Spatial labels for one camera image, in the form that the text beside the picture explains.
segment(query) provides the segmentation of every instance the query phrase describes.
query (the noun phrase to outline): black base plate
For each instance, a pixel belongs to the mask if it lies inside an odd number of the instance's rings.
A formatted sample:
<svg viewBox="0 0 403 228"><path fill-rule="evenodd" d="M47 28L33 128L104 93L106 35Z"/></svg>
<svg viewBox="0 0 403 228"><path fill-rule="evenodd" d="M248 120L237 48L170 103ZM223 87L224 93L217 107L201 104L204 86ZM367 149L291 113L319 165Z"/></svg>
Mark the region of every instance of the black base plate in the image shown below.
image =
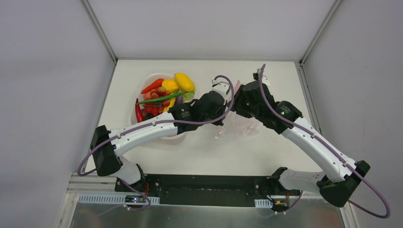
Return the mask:
<svg viewBox="0 0 403 228"><path fill-rule="evenodd" d="M272 195L286 195L270 183L266 176L203 176L203 175L162 175L145 174L151 197L159 197L160 204L255 207L254 200L266 199ZM145 186L137 189L146 190ZM119 179L115 191L131 192ZM291 190L291 196L299 195Z"/></svg>

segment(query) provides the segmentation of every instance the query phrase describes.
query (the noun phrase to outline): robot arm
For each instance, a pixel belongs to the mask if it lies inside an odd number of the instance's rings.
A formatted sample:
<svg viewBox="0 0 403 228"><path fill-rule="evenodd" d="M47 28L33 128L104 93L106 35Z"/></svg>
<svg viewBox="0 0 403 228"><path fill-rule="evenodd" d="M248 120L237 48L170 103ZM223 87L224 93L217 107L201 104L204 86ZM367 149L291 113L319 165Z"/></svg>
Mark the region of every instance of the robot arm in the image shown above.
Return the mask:
<svg viewBox="0 0 403 228"><path fill-rule="evenodd" d="M98 176L113 175L130 185L135 184L143 178L142 170L138 164L132 164L123 157L126 152L155 139L194 131L199 127L198 125L173 123L174 120L200 122L220 117L225 111L226 96L230 88L226 82L213 80L212 83L212 90L200 99L176 105L168 112L149 120L110 131L104 125L97 127L91 141L91 150L101 142L117 135L117 139L105 144L93 153ZM222 120L213 124L222 125ZM123 134L123 132L134 128L139 128L139 130L126 135Z"/></svg>
<svg viewBox="0 0 403 228"><path fill-rule="evenodd" d="M254 117L261 121L265 127L283 135L301 148L323 170L322 172L302 172L280 167L270 179L278 183L279 188L319 193L332 205L343 207L361 180L345 166L346 164L343 164L314 137L324 140L362 176L365 176L369 171L369 165L365 161L355 162L342 154L309 124L293 104L288 101L275 102L267 86L263 85L263 90L269 104L278 114L309 129L313 134L309 135L276 117L263 100L259 81L241 85L235 96L235 104L232 110L247 118Z"/></svg>
<svg viewBox="0 0 403 228"><path fill-rule="evenodd" d="M308 121L302 113L290 102L275 102L266 85L263 86L266 98L275 111L284 118L310 129L314 135L325 140ZM96 128L91 149L101 142L117 135L118 138L102 146L94 152L93 158L98 176L114 175L128 184L136 184L142 178L142 171L139 165L134 165L122 155L132 148L155 140L157 138L173 136L187 131L194 131L198 125L185 123L172 123L173 120L182 121L208 121L223 115L226 107L226 96L229 92L228 84L213 80L212 91L204 94L199 100L190 103L176 105L167 113L154 117L150 120L134 124L130 127L108 131L105 126ZM320 193L324 199L337 207L345 205L351 194L354 192L360 179L355 176L345 164L334 156L329 149L320 144L302 130L280 120L266 106L260 93L259 82L253 81L241 85L234 99L232 111L238 115L261 121L269 129L283 135L300 147L312 160L314 160L322 172L301 172L280 167L270 177L270 181L280 189L297 189ZM222 125L222 120L214 122L214 125ZM144 128L136 130L128 135L120 135L129 129ZM362 176L369 170L365 161L355 162L353 159L343 155L334 146L335 151L351 165Z"/></svg>

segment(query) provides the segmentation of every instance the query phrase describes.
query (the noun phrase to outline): cable clip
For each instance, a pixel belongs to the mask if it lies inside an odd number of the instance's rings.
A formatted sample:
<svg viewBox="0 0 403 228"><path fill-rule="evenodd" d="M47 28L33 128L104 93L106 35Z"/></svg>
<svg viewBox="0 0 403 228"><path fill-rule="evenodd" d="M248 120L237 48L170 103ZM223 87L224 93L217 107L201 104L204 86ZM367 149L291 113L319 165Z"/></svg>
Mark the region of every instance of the cable clip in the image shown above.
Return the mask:
<svg viewBox="0 0 403 228"><path fill-rule="evenodd" d="M346 167L347 165L349 165L350 163L346 160L344 163L343 163L343 167Z"/></svg>

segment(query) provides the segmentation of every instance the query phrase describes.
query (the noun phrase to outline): yellow mango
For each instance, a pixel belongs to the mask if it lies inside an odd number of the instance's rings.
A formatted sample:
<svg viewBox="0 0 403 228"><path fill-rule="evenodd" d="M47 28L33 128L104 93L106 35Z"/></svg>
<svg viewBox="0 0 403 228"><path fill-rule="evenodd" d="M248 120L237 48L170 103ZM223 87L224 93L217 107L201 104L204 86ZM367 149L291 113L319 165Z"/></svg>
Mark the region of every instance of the yellow mango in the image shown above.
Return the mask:
<svg viewBox="0 0 403 228"><path fill-rule="evenodd" d="M162 87L165 88L167 93L176 93L179 91L179 86L173 79L166 79L162 83Z"/></svg>
<svg viewBox="0 0 403 228"><path fill-rule="evenodd" d="M196 88L194 86L194 83L184 73L176 73L175 74L175 81L183 91L193 92L195 90L195 88Z"/></svg>

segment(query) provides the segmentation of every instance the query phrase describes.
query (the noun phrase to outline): clear plastic bag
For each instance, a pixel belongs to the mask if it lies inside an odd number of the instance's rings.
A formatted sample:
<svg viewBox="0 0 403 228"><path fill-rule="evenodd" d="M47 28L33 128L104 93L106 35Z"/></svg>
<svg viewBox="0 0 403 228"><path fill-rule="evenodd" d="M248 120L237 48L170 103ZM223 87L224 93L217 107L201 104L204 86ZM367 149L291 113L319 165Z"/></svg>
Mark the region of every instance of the clear plastic bag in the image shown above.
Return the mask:
<svg viewBox="0 0 403 228"><path fill-rule="evenodd" d="M240 81L235 85L235 93L240 87ZM225 117L224 126L218 126L218 132L215 137L218 138L239 138L245 136L254 136L259 132L259 126L261 123L255 118L245 118L243 116L237 115L234 112L229 112Z"/></svg>

